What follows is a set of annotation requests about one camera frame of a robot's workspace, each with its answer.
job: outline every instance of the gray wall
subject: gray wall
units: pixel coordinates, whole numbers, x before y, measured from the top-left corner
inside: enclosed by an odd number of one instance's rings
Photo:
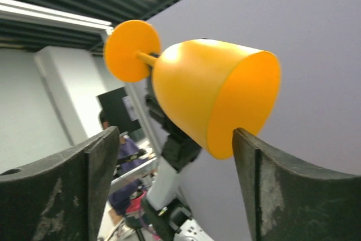
[[[102,57],[96,56],[93,57],[96,67],[98,68],[98,71],[100,73],[100,76],[105,84],[105,87],[107,88],[107,91],[115,90],[120,87],[124,87],[124,83],[117,78],[115,78],[108,70],[108,68],[105,66],[104,59]]]
[[[260,137],[314,164],[361,174],[361,0],[182,0],[149,20],[163,49],[194,38],[274,52],[281,93]],[[248,240],[232,159],[206,152],[183,189],[215,240]]]
[[[33,54],[0,51],[0,172],[69,147]]]

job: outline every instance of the scuff mark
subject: scuff mark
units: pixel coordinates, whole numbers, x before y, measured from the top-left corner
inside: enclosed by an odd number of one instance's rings
[[[74,204],[75,207],[79,206],[78,197],[74,196],[73,204]]]
[[[60,231],[64,227],[64,210],[57,213],[54,217],[46,216],[55,203],[56,195],[61,193],[61,187],[61,179],[58,178],[54,188],[52,189],[49,200],[45,205],[45,209],[41,213],[40,222],[37,225],[32,241],[43,240],[46,235],[55,231]]]
[[[260,187],[262,210],[261,235],[264,236],[277,225],[274,212],[277,209],[284,210],[284,200],[280,183],[276,178],[276,168],[268,161],[263,161],[261,164]]]

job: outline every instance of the white pillar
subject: white pillar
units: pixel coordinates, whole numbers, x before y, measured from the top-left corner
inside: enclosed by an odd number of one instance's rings
[[[86,50],[47,46],[35,55],[64,127],[73,144],[102,130],[96,98],[106,88],[93,57]]]

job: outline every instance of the orange cylinder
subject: orange cylinder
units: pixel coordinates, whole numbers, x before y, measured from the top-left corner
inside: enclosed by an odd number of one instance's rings
[[[232,156],[232,131],[257,134],[280,86],[270,52],[214,40],[166,49],[155,62],[153,87],[168,117],[217,159]]]

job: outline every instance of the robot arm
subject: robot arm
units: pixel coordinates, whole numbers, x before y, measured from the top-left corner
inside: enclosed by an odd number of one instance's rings
[[[147,89],[149,114],[169,136],[159,158],[157,177],[143,198],[142,206],[162,240],[212,241],[192,218],[189,208],[177,199],[182,177],[198,157],[201,147],[164,114],[154,95],[151,77]]]

